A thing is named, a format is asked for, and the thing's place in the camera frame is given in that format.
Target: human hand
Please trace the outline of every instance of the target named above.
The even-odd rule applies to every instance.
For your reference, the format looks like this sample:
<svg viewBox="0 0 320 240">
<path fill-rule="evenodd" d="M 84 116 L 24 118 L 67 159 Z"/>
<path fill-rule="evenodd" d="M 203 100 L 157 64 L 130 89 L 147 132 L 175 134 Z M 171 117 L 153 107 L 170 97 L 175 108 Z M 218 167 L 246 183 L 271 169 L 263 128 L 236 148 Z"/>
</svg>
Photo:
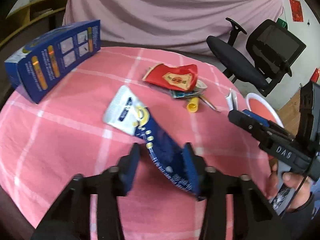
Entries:
<svg viewBox="0 0 320 240">
<path fill-rule="evenodd" d="M 270 160 L 270 167 L 271 167 L 271 175 L 268 179 L 267 183 L 267 190 L 266 190 L 266 198 L 271 199 L 275 197 L 278 193 L 277 185 L 279 183 L 277 170 L 278 170 L 278 161 L 276 158 Z M 282 176 L 283 182 L 287 187 L 294 188 L 297 190 L 300 183 L 303 180 L 303 176 L 300 174 L 292 173 L 292 172 L 285 172 Z M 295 198 L 292 200 L 290 206 L 288 207 L 289 212 L 293 212 L 295 209 L 299 208 L 300 206 L 304 205 L 309 197 L 311 192 L 311 181 L 309 178 L 305 180 L 303 185 L 301 186 L 300 190 L 296 194 Z"/>
</svg>

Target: blue box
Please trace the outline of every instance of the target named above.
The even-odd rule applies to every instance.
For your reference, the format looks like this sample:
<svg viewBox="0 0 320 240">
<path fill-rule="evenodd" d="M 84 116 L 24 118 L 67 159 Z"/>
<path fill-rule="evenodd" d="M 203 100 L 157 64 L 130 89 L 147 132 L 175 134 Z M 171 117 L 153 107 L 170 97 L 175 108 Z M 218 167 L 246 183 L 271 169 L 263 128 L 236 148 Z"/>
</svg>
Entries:
<svg viewBox="0 0 320 240">
<path fill-rule="evenodd" d="M 38 104 L 72 69 L 100 50 L 100 20 L 78 22 L 34 39 L 4 63 L 14 88 Z"/>
</svg>

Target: pink tablecloth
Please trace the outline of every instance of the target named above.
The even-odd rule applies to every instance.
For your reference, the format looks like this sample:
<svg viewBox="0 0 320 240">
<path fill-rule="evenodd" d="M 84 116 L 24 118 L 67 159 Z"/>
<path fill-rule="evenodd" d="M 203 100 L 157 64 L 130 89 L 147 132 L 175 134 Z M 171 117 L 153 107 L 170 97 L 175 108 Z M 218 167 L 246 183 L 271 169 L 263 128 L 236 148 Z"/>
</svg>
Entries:
<svg viewBox="0 0 320 240">
<path fill-rule="evenodd" d="M 198 112 L 190 114 L 185 101 L 149 88 L 141 78 L 158 62 L 197 64 L 198 77 L 208 85 L 206 96 L 222 112 L 201 103 Z M 270 173 L 267 154 L 228 121 L 225 95 L 236 88 L 217 68 L 173 52 L 109 47 L 68 74 L 39 105 L 14 92 L 0 113 L 0 183 L 34 227 L 74 174 L 99 174 L 128 154 L 133 142 L 140 142 L 102 122 L 123 84 L 181 146 L 191 142 L 209 165 L 233 176 L 250 174 L 264 190 Z M 238 100 L 244 109 L 240 94 Z M 127 239 L 194 239 L 204 205 L 172 185 L 146 156 L 132 191 L 119 198 Z"/>
</svg>

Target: red packet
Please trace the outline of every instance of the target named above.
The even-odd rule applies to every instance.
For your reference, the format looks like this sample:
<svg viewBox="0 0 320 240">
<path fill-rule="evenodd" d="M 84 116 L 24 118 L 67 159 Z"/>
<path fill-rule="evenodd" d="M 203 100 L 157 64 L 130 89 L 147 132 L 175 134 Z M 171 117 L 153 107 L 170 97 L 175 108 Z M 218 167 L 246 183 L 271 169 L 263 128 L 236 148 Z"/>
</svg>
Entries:
<svg viewBox="0 0 320 240">
<path fill-rule="evenodd" d="M 178 91 L 192 91 L 196 85 L 198 67 L 195 64 L 168 67 L 161 63 L 148 70 L 143 81 Z"/>
<path fill-rule="evenodd" d="M 314 73 L 310 78 L 310 81 L 313 81 L 314 83 L 316 83 L 319 79 L 319 74 L 320 74 L 320 69 L 316 68 L 316 70 L 314 71 Z"/>
</svg>

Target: office chair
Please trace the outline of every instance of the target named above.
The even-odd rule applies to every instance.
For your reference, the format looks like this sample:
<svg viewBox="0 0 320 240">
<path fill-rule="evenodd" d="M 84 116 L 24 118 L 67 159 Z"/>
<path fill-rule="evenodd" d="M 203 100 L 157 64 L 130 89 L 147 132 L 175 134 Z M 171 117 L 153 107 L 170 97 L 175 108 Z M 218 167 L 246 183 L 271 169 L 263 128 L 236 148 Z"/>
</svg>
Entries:
<svg viewBox="0 0 320 240">
<path fill-rule="evenodd" d="M 217 37 L 209 36 L 207 44 L 212 53 L 227 68 L 223 73 L 232 82 L 237 79 L 253 84 L 258 91 L 267 96 L 288 73 L 290 66 L 299 57 L 306 45 L 285 28 L 272 20 L 265 20 L 248 37 L 246 49 L 254 60 L 254 66 L 238 50 L 233 48 L 240 31 L 246 31 L 235 21 L 231 22 L 232 31 L 228 43 Z"/>
</svg>

